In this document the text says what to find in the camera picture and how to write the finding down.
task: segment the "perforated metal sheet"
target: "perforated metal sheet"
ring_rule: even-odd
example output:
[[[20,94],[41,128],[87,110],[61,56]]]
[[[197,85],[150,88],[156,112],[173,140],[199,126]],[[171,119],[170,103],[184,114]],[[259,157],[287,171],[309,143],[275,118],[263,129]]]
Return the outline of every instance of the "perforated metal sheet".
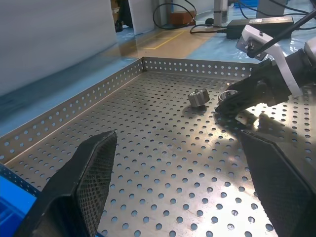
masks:
[[[91,135],[117,129],[105,236],[277,236],[251,181],[238,127],[215,119],[217,96],[233,80],[144,72],[6,165],[39,190]],[[187,95],[207,88],[193,111]],[[293,142],[315,165],[314,92],[272,108],[258,105],[252,129]],[[248,120],[246,114],[238,118]]]

